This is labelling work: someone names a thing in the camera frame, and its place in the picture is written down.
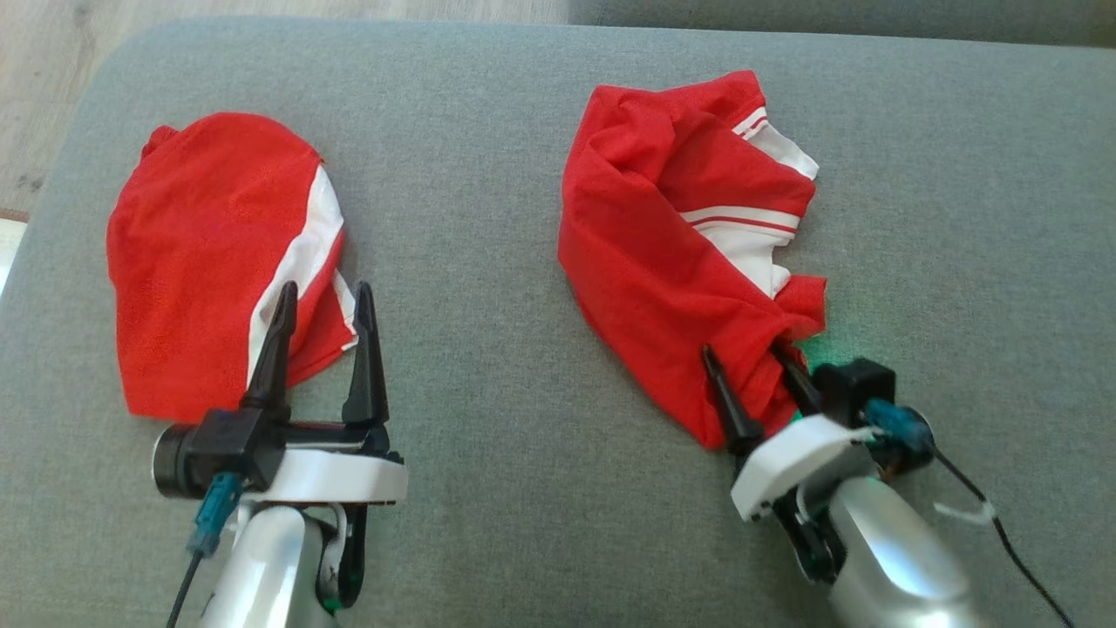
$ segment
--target gray couch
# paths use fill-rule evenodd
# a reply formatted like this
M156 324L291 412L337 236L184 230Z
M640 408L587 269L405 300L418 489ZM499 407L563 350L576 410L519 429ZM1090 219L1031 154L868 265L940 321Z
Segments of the gray couch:
M1113 0L570 0L570 22L1116 47Z
M830 349L895 368L1079 625L1110 625L1116 51L256 19L114 54L28 226L0 299L0 625L165 620L195 504L156 494L164 426L125 410L104 230L152 128L240 109L328 161L341 270L377 293L412 481L375 513L345 625L833 626L777 526L737 516L725 457L648 402L555 259L593 87L742 67L821 165L781 259L829 277ZM297 387L296 416L336 417L349 368ZM991 531L934 514L971 503L941 468L901 491L1000 625L1056 625Z

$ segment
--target cable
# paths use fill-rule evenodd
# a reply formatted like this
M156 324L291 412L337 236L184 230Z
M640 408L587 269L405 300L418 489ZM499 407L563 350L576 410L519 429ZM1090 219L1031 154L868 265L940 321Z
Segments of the cable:
M179 613L182 612L182 603L186 601L190 582L193 581L194 573L198 572L198 566L201 564L203 558L200 550L191 557L190 567L186 568L186 574L182 578L182 584L179 586L179 596L174 598L174 606L171 607L171 617L166 620L166 628L174 628L174 625L179 622Z
M190 590L190 582L194 579L198 566L202 559L208 559L217 552L221 543L221 531L224 523L229 521L229 515L240 503L240 496L244 493L244 485L239 475L234 473L219 473L213 476L202 505L198 509L198 516L194 518L194 533L186 542L186 551L190 552L190 567L186 568L186 576L179 587L179 596L174 599L171 608L171 617L166 620L166 628L174 628L179 621L179 613L182 612L182 602L186 600L186 591Z
M1043 587L1042 583L1039 582L1037 578L1035 578L1035 574L1031 573L1031 570L1023 564L1022 559L1020 559L1019 554L1016 553L1016 549L1011 547L1011 541L1008 540L1008 532L1003 530L1003 524L1000 522L1000 515L995 514L994 509L991 509L991 504L989 503L988 497L984 496L984 493L982 493L980 489L977 489L977 485L973 484L973 482L969 480L965 476L965 474L961 473L961 470L959 470L956 465L954 465L949 458L946 458L945 454L942 454L941 450L939 450L933 442L929 442L929 447L931 453L934 454L934 457L937 458L937 462L942 463L942 465L946 470L949 470L954 477L961 481L961 484L965 485L965 489L968 489L973 495L977 496L978 500L981 501L982 504L985 505L987 510L991 511L992 526L995 528L995 533L998 537L1000 537L1000 543L1003 544L1003 550L1008 552L1008 557L1011 559L1011 562L1016 563L1016 567L1019 568L1019 571L1023 574L1024 578L1027 578L1027 581L1030 582L1032 587L1035 587L1035 590L1038 591L1039 595L1042 596L1042 599L1046 600L1048 605L1050 605L1050 608L1054 609L1056 613L1058 613L1058 618L1061 619L1062 625L1072 628L1074 621L1069 618L1068 615L1066 615L1066 611L1062 610L1061 606L1057 601L1055 601L1054 596L1051 596L1050 592L1047 591L1046 587Z

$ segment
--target teal connector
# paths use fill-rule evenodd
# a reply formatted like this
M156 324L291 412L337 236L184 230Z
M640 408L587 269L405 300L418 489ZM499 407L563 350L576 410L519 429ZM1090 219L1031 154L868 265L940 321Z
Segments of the teal connector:
M933 443L930 427L920 422L907 408L899 408L883 399L872 399L864 407L864 421L879 428L887 438L898 441L912 452L925 452Z
M194 533L186 542L186 551L200 553L204 558L211 558L218 545L221 543L221 531L229 521L229 516L237 510L240 496L243 495L244 487L240 476L234 473L219 473L210 483L205 499L198 509L198 516L194 518Z

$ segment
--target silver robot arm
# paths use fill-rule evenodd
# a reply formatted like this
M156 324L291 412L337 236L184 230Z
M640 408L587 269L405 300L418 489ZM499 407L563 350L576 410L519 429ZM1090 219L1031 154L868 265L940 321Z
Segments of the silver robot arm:
M887 439L869 416L877 407L883 415L894 409L894 373L866 360L822 368L814 378L819 392L776 351L785 384L807 416L771 438L748 417L712 349L703 355L737 460L731 497L741 519L779 522L802 573L830 586L835 613L849 628L988 626L961 562L882 480L932 460ZM932 442L929 425L918 421L906 427Z
M845 626L989 626L961 562L889 486L843 481L828 519L845 554L829 599Z
M288 451L271 487L241 499L232 555L199 625L337 628L334 611L346 597L339 579L359 577L345 566L346 555L364 551L363 530L356 526L365 522L350 521L353 514L368 505L397 504L406 491L407 470L401 463ZM334 511L335 524L305 510L321 503Z
M167 497L201 500L192 559L167 626L193 574L235 513L231 557L201 617L206 628L336 628L364 579L369 506L402 502L403 458L391 451L387 396L372 289L357 288L358 342L340 422L291 423L287 355L297 286L282 287L248 392L235 410L176 424L155 444L152 475ZM327 506L334 523L310 514Z

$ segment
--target red fabric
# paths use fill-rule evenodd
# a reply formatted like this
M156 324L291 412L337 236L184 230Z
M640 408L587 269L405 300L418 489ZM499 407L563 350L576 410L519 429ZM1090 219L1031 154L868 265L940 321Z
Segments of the red fabric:
M772 300L679 215L713 205L806 213L814 183L732 131L763 105L751 71L658 93L600 86L562 180L558 258L586 321L711 450L724 435L702 346L771 435L795 405L768 349L825 327L825 279L793 276Z
M252 309L306 223L318 153L263 116L220 113L156 128L108 222L124 396L136 415L200 422L235 407ZM324 369L353 335L327 261L299 286L289 384Z

